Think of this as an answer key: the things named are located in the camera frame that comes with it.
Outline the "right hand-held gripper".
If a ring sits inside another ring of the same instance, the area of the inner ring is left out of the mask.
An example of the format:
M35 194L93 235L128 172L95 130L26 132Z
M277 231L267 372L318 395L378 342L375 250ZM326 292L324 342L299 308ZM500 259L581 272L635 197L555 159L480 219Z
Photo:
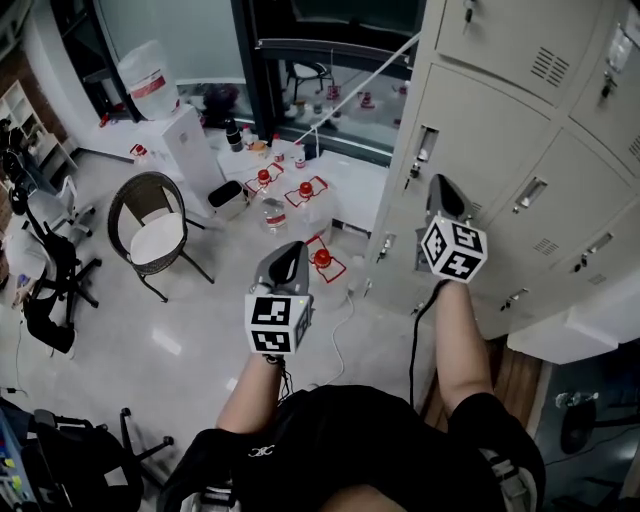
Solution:
M474 215L462 190L444 175L434 174L425 226L415 230L414 269L468 284L488 259L487 235L475 226Z

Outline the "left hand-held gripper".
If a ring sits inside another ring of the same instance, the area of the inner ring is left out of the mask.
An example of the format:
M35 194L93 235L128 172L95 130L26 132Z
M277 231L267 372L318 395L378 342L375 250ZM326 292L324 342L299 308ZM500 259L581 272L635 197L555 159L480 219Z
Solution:
M253 353L285 356L297 351L311 324L309 283L309 252L302 241L287 243L259 262L244 305Z

